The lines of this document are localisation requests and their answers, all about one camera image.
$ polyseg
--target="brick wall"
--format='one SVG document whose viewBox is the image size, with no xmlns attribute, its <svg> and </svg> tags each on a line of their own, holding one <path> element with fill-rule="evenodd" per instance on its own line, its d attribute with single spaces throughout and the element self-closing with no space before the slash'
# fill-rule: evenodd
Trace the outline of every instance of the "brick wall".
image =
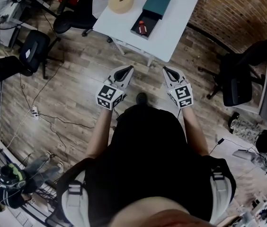
<svg viewBox="0 0 267 227">
<path fill-rule="evenodd" d="M 267 0 L 199 0 L 190 23 L 242 52 L 267 39 Z"/>
</svg>

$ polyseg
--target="shoe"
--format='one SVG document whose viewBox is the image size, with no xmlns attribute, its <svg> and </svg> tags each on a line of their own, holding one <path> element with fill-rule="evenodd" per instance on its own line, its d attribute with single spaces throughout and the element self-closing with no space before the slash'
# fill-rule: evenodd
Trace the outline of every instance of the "shoe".
<svg viewBox="0 0 267 227">
<path fill-rule="evenodd" d="M 240 117 L 240 114 L 237 112 L 234 112 L 230 120 L 228 121 L 228 127 L 230 128 L 232 121 L 234 121 L 235 119 L 239 119 L 239 117 Z"/>
<path fill-rule="evenodd" d="M 146 93 L 139 93 L 135 99 L 138 105 L 147 105 L 147 95 Z"/>
<path fill-rule="evenodd" d="M 58 162 L 58 164 L 57 164 L 57 166 L 59 167 L 59 171 L 58 171 L 58 173 L 60 173 L 60 174 L 62 174 L 63 172 L 64 172 L 64 164 L 63 164 L 63 162 L 62 161 L 59 161 Z"/>
<path fill-rule="evenodd" d="M 54 158 L 56 155 L 55 154 L 52 154 L 50 151 L 47 151 L 47 153 L 45 154 L 45 156 L 47 157 L 48 162 L 50 162 L 50 160 L 52 158 Z"/>
</svg>

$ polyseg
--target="masking tape roll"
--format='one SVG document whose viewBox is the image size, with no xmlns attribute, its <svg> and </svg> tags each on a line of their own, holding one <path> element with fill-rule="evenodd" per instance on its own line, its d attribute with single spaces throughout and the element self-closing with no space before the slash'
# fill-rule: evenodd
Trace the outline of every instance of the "masking tape roll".
<svg viewBox="0 0 267 227">
<path fill-rule="evenodd" d="M 126 13 L 133 6 L 134 0 L 109 0 L 108 7 L 115 13 Z"/>
</svg>

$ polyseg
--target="white plug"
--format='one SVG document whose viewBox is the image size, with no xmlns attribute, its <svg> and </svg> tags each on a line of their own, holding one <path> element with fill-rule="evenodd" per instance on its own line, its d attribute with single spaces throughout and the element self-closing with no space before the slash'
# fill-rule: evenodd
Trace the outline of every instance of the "white plug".
<svg viewBox="0 0 267 227">
<path fill-rule="evenodd" d="M 39 117 L 38 117 L 38 109 L 37 109 L 36 106 L 33 106 L 33 107 L 31 108 L 31 113 L 34 115 L 34 119 L 35 119 L 35 120 L 38 120 L 38 119 L 39 119 Z"/>
</svg>

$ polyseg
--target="black shoe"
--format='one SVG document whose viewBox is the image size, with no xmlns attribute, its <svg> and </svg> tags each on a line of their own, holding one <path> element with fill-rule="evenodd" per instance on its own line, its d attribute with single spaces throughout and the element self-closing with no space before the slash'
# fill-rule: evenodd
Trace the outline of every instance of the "black shoe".
<svg viewBox="0 0 267 227">
<path fill-rule="evenodd" d="M 139 93 L 135 98 L 138 105 L 147 105 L 147 95 L 146 93 Z"/>
<path fill-rule="evenodd" d="M 230 128 L 232 121 L 234 121 L 235 119 L 239 119 L 239 117 L 240 117 L 240 114 L 237 112 L 234 112 L 230 120 L 228 121 L 228 127 Z"/>
</svg>

